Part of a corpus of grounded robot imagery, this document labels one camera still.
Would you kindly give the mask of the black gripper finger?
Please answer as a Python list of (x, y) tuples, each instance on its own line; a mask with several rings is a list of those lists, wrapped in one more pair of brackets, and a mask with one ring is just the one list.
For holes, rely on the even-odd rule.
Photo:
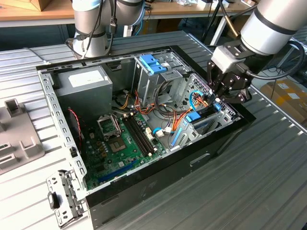
[(207, 82), (215, 95), (216, 98), (219, 98), (220, 100), (223, 99), (223, 94), (225, 91), (224, 85), (223, 85), (223, 78), (224, 73), (219, 69), (219, 67), (213, 63), (212, 61), (209, 61), (207, 63)]
[(216, 93), (216, 98), (228, 104), (244, 104), (252, 99), (252, 95), (248, 87), (243, 89), (233, 89), (232, 87), (221, 87)]

